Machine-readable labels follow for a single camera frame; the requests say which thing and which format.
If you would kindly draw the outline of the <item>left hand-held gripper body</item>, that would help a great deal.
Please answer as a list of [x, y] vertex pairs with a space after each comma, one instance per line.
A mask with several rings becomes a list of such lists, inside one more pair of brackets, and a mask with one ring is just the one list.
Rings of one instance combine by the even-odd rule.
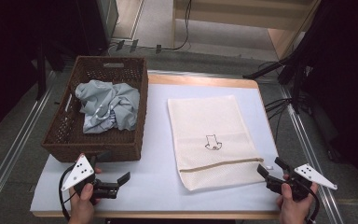
[[93, 185], [93, 195], [90, 201], [95, 204], [96, 199], [115, 199], [117, 197], [117, 183], [104, 183], [95, 176], [97, 156], [88, 159], [81, 154], [76, 163], [70, 169], [69, 176], [61, 183], [61, 192], [73, 188], [77, 194], [81, 194], [87, 183]]

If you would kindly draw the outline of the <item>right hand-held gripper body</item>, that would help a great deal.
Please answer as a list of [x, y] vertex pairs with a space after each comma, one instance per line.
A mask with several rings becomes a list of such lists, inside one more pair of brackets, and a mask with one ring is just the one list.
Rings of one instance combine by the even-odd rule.
[[282, 169], [289, 175], [288, 179], [282, 180], [266, 172], [267, 188], [275, 193], [282, 194], [282, 184], [286, 183], [291, 188], [294, 201], [302, 201], [307, 198], [313, 183], [330, 189], [337, 189], [336, 184], [332, 183], [307, 163], [296, 168], [282, 165]]

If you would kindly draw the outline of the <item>brown wicker basket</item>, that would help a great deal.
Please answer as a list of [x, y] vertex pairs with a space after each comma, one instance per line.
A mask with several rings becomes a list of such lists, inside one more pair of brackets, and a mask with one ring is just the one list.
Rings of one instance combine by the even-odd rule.
[[[112, 84], [126, 83], [140, 93], [136, 128], [133, 131], [112, 128], [103, 133], [84, 133], [85, 116], [75, 97], [78, 84], [91, 80]], [[56, 114], [49, 125], [41, 146], [56, 160], [76, 161], [83, 153], [92, 157], [109, 151], [110, 161], [138, 161], [141, 159], [147, 108], [148, 74], [144, 58], [79, 56]]]

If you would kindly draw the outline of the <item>light grey garment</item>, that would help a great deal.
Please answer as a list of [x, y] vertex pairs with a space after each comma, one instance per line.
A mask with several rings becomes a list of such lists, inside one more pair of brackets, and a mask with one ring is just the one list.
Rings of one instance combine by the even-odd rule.
[[80, 83], [76, 98], [85, 115], [83, 133], [104, 133], [113, 128], [133, 131], [136, 128], [140, 92], [127, 83], [113, 84], [101, 80]]

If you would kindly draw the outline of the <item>cream mesh laundry bag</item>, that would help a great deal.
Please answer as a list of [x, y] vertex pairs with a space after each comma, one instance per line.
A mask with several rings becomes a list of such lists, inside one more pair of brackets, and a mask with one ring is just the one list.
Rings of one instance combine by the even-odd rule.
[[261, 182], [264, 159], [233, 95], [168, 101], [179, 176], [189, 190]]

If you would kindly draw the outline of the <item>person's right hand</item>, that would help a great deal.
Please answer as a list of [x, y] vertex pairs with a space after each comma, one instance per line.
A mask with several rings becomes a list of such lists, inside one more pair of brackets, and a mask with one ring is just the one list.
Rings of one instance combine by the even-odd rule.
[[312, 194], [309, 194], [302, 201], [294, 201], [291, 187], [283, 183], [282, 194], [277, 198], [276, 204], [280, 208], [279, 221], [281, 224], [307, 224], [305, 222], [308, 212], [313, 203], [313, 195], [318, 190], [318, 185], [313, 183], [310, 187]]

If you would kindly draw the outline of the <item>person's left hand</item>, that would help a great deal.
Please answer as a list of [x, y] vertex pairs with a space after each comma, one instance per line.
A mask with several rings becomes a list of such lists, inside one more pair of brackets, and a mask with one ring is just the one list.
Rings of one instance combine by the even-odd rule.
[[93, 224], [94, 205], [90, 202], [93, 185], [87, 183], [80, 195], [77, 195], [73, 188], [69, 189], [69, 193], [73, 197], [70, 199], [71, 213], [68, 224]]

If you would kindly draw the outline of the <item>white table mat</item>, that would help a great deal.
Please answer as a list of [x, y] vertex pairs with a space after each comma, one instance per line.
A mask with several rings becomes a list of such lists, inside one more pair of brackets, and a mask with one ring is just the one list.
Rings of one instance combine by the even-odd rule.
[[151, 84], [148, 88], [142, 156], [139, 161], [100, 163], [103, 182], [114, 182], [125, 173], [131, 179], [115, 199], [95, 206], [99, 217], [130, 215], [157, 217], [189, 213], [194, 216], [277, 211], [277, 195], [264, 182], [224, 189], [187, 190], [176, 171], [167, 101], [233, 95], [261, 157], [274, 163], [277, 150], [257, 88], [197, 87]]

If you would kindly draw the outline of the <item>black tripod stand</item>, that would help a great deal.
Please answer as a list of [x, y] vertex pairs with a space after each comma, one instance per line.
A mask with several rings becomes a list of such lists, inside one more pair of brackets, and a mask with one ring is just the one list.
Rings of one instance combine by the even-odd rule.
[[282, 68], [282, 71], [278, 75], [278, 82], [281, 85], [286, 85], [290, 80], [293, 80], [293, 88], [292, 88], [292, 107], [295, 112], [299, 113], [299, 92], [300, 92], [300, 84], [305, 76], [306, 63], [303, 59], [304, 49], [302, 47], [297, 47], [289, 56], [268, 65], [267, 67], [252, 73], [251, 75], [243, 75], [243, 78], [246, 79], [256, 79], [264, 76], [265, 74], [276, 70], [278, 68]]

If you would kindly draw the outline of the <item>black metal stand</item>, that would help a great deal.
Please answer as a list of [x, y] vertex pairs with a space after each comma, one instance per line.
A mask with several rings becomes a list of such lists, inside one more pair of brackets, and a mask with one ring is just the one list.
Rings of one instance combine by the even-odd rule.
[[47, 91], [46, 63], [49, 63], [53, 71], [61, 71], [64, 61], [61, 56], [60, 45], [57, 42], [41, 41], [37, 48], [37, 95], [40, 100]]

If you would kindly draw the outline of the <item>dark curtain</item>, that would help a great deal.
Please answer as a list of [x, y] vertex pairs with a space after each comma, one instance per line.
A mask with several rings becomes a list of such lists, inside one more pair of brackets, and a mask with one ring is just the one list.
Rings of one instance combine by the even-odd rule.
[[322, 0], [302, 43], [302, 90], [335, 129], [328, 144], [358, 169], [358, 0]]
[[0, 122], [41, 78], [33, 61], [62, 70], [76, 0], [0, 0]]

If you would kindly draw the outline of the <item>black cabinet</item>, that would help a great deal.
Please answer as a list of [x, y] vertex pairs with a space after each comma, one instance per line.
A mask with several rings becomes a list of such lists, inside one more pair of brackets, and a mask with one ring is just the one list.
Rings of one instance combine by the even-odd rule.
[[117, 0], [76, 0], [84, 54], [100, 55], [107, 50], [118, 20]]

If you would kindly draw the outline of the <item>light wooden furniture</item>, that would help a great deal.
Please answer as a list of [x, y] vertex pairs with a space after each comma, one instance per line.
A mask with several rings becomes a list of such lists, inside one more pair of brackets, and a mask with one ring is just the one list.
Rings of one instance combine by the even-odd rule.
[[307, 31], [322, 0], [192, 0], [190, 19], [268, 29], [279, 59]]

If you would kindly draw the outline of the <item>metal floor rail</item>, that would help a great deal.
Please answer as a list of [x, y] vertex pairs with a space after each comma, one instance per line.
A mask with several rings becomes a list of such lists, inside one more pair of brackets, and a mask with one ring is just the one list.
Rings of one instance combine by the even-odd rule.
[[15, 140], [11, 144], [8, 153], [6, 154], [5, 158], [3, 159], [0, 165], [0, 192], [2, 191], [15, 163], [20, 156], [26, 141], [29, 138], [32, 130], [36, 122], [38, 121], [49, 96], [51, 95], [51, 90], [53, 88], [55, 79], [57, 78], [58, 73], [51, 71], [48, 74], [47, 78], [47, 90], [45, 93], [42, 94], [39, 100], [36, 100], [33, 104], [31, 111], [29, 112], [26, 120], [21, 126], [19, 133], [17, 134]]
[[[318, 151], [315, 144], [311, 140], [310, 133], [306, 129], [306, 125], [302, 119], [303, 112], [298, 113], [292, 104], [287, 106], [287, 113], [296, 132], [300, 144], [300, 152], [311, 167], [313, 167], [321, 175], [324, 175], [332, 183], [337, 184], [337, 179], [329, 175], [322, 166], [322, 162], [318, 159]], [[328, 224], [345, 224], [342, 213], [338, 208], [335, 190], [320, 185], [318, 197], [320, 202], [320, 210], [318, 215], [324, 213], [328, 219]]]

